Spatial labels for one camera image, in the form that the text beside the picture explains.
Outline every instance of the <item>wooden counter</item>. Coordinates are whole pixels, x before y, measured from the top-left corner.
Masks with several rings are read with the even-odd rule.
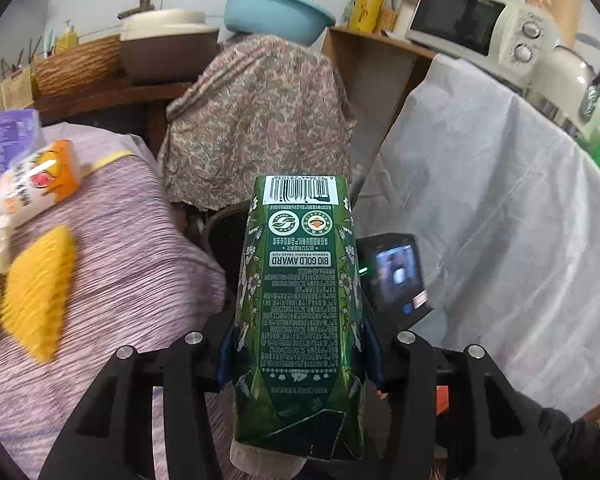
[[[47,126],[85,112],[145,104],[148,145],[156,156],[166,132],[166,105],[184,94],[190,86],[191,83],[188,82],[133,86],[128,78],[122,77],[70,95],[40,96],[32,108],[40,112],[40,121],[43,126]]]
[[[330,27],[322,53],[340,73],[347,97],[358,114],[352,136],[353,165],[366,172],[411,91],[427,75],[435,51],[343,27]]]

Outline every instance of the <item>white kettle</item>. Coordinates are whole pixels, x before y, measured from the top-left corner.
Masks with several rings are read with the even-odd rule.
[[[600,49],[587,34],[576,39]],[[557,46],[534,66],[525,98],[570,136],[581,137],[600,99],[600,72],[573,50]]]

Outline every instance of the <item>floral fabric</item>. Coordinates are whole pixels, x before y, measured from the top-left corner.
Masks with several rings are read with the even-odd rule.
[[[355,114],[331,60],[275,36],[236,36],[167,108],[168,198],[200,210],[248,200],[260,174],[343,174]]]

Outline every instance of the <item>barcode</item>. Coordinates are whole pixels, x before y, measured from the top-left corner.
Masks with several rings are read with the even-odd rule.
[[[332,176],[268,176],[265,204],[338,204]]]

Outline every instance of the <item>microwave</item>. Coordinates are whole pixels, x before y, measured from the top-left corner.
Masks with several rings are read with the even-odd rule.
[[[406,39],[466,59],[518,89],[561,42],[549,13],[517,0],[420,0]]]

